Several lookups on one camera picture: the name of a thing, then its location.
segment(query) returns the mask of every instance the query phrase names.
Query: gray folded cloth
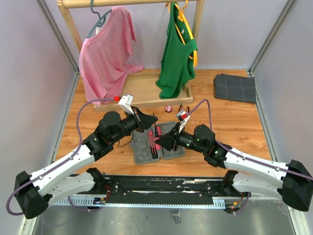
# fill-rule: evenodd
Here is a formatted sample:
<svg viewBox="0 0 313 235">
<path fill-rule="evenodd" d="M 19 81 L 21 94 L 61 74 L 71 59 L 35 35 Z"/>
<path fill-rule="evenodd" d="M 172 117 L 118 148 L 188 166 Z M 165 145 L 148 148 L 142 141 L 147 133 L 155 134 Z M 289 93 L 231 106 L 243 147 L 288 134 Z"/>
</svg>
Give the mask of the gray folded cloth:
<svg viewBox="0 0 313 235">
<path fill-rule="evenodd" d="M 256 103 L 254 77 L 218 74 L 213 81 L 214 97 L 238 102 Z"/>
</svg>

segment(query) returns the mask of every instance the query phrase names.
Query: white label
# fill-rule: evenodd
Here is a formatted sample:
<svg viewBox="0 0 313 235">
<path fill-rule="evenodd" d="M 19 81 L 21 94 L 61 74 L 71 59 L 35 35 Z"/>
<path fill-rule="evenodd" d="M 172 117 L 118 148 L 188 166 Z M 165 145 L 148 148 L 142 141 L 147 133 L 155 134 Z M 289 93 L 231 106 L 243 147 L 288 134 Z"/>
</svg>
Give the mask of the white label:
<svg viewBox="0 0 313 235">
<path fill-rule="evenodd" d="M 133 96 L 130 95 L 130 94 L 128 94 L 128 95 L 127 95 L 126 104 L 131 105 L 131 104 L 132 104 L 132 101 L 133 101 Z"/>
<path fill-rule="evenodd" d="M 97 27 L 97 28 L 96 28 L 96 34 L 100 33 L 101 30 L 102 30 L 102 28 Z"/>
</svg>

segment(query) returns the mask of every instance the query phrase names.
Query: wooden base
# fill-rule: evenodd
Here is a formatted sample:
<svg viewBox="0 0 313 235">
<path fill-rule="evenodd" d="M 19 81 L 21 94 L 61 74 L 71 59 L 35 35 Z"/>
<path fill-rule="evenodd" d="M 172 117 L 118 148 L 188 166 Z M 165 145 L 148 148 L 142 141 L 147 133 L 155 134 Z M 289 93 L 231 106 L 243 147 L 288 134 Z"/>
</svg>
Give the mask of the wooden base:
<svg viewBox="0 0 313 235">
<path fill-rule="evenodd" d="M 132 105 L 138 108 L 165 107 L 166 105 L 191 104 L 193 102 L 189 83 L 185 89 L 181 90 L 177 98 L 160 99 L 159 94 L 162 90 L 156 86 L 159 75 L 160 71 L 156 72 L 156 70 L 143 70 L 139 73 L 129 74 L 121 94 L 132 94 L 134 96 Z M 113 101 L 100 106 L 94 105 L 94 109 L 97 112 L 103 112 L 120 110 L 120 107 L 117 102 Z"/>
</svg>

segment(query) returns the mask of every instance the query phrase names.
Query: red cap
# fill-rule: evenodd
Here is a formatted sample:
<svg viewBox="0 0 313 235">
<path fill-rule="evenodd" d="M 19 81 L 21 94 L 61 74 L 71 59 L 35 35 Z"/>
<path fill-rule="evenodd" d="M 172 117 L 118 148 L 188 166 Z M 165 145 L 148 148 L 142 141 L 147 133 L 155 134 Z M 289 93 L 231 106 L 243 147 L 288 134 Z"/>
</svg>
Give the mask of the red cap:
<svg viewBox="0 0 313 235">
<path fill-rule="evenodd" d="M 181 115 L 181 118 L 182 119 L 185 119 L 185 118 L 187 118 L 188 117 L 188 115 L 187 114 L 183 114 L 183 115 Z"/>
<path fill-rule="evenodd" d="M 165 110 L 165 112 L 170 113 L 173 110 L 173 108 L 171 105 L 167 105 L 167 106 L 165 106 L 164 110 Z"/>
</svg>

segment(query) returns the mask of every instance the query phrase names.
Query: red tool handle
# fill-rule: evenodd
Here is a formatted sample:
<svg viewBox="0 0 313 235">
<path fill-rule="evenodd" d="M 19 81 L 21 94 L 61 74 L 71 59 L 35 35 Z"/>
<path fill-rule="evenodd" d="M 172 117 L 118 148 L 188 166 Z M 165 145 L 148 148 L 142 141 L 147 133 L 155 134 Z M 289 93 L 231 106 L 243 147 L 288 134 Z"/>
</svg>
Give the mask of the red tool handle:
<svg viewBox="0 0 313 235">
<path fill-rule="evenodd" d="M 157 126 L 157 127 L 156 127 L 156 130 L 157 130 L 158 136 L 161 136 L 161 135 L 162 135 L 161 127 L 160 127 L 160 126 Z"/>
<path fill-rule="evenodd" d="M 148 137 L 149 137 L 149 142 L 150 142 L 150 147 L 152 149 L 153 153 L 157 153 L 156 151 L 156 146 L 155 146 L 155 141 L 154 141 L 154 137 L 153 137 L 153 132 L 149 131 L 148 132 Z"/>
<path fill-rule="evenodd" d="M 158 140 L 158 139 L 160 139 L 159 136 L 162 135 L 162 133 L 161 133 L 161 127 L 160 127 L 160 126 L 157 126 L 157 127 L 156 127 L 156 131 L 157 131 L 158 137 L 155 138 L 155 141 Z M 160 150 L 160 149 L 161 149 L 161 146 L 160 146 L 160 145 L 158 145 L 158 144 L 156 144 L 156 143 L 155 143 L 155 145 L 156 145 L 156 149 L 157 149 L 157 150 Z"/>
</svg>

